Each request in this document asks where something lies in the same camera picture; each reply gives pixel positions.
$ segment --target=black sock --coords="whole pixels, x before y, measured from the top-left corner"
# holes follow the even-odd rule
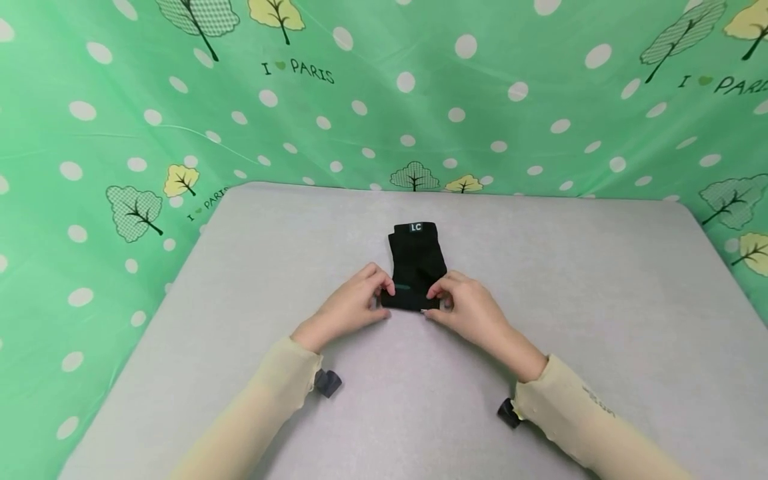
[[[447,273],[437,241],[437,227],[431,222],[395,225],[389,235],[395,269],[395,296],[382,292],[382,306],[418,312],[440,307],[440,300],[427,300],[427,291]]]

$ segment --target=long-sleeve shirt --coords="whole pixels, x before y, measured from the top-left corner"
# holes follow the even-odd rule
[[[247,478],[285,421],[313,389],[322,356],[285,338],[171,474],[171,480]],[[688,480],[653,442],[617,417],[556,356],[541,376],[518,383],[515,411],[603,480]]]

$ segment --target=hand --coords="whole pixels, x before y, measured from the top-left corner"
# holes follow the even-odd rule
[[[504,363],[520,382],[541,376],[544,356],[519,331],[512,328],[491,293],[477,280],[451,270],[435,282],[427,298],[440,296],[453,310],[427,310],[424,315],[458,333]]]
[[[379,296],[382,289],[395,295],[395,283],[389,275],[380,266],[369,263],[299,325],[291,339],[310,352],[319,353],[331,340],[389,318],[387,309],[370,309],[371,299]]]

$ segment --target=polka dot fabric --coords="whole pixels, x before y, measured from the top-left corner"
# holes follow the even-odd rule
[[[750,2],[488,2],[286,0],[283,30],[212,0],[207,43],[172,2],[0,8],[0,478],[55,478],[249,181],[679,203],[768,319]],[[665,57],[662,32],[708,8]]]

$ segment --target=gray table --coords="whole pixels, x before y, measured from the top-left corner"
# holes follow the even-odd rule
[[[695,477],[768,478],[768,332],[682,206],[269,184],[227,192],[61,478],[163,478],[266,349],[366,262],[390,270],[387,234],[420,220]],[[508,375],[418,314],[325,354],[344,386],[310,394],[254,478],[590,478],[500,422]]]

